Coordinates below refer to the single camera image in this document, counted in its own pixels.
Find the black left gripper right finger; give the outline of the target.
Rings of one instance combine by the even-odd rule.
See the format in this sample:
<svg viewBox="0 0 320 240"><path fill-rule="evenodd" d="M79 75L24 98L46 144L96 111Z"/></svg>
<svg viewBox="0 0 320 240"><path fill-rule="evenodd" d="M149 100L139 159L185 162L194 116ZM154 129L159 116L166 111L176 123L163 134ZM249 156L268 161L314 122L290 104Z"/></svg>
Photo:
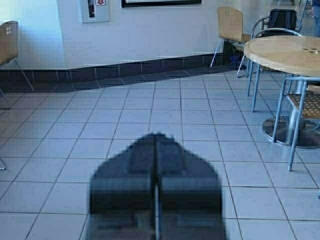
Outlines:
<svg viewBox="0 0 320 240"><path fill-rule="evenodd" d="M155 239L226 240L221 181L203 158L155 136Z"/></svg>

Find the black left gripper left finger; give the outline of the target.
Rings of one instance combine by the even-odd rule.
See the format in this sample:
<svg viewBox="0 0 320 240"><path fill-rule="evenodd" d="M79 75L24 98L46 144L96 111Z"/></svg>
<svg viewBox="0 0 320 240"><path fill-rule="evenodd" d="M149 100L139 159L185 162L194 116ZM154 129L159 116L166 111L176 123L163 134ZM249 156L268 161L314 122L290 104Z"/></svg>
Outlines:
<svg viewBox="0 0 320 240"><path fill-rule="evenodd" d="M90 179L88 240L154 240L155 135L101 163Z"/></svg>

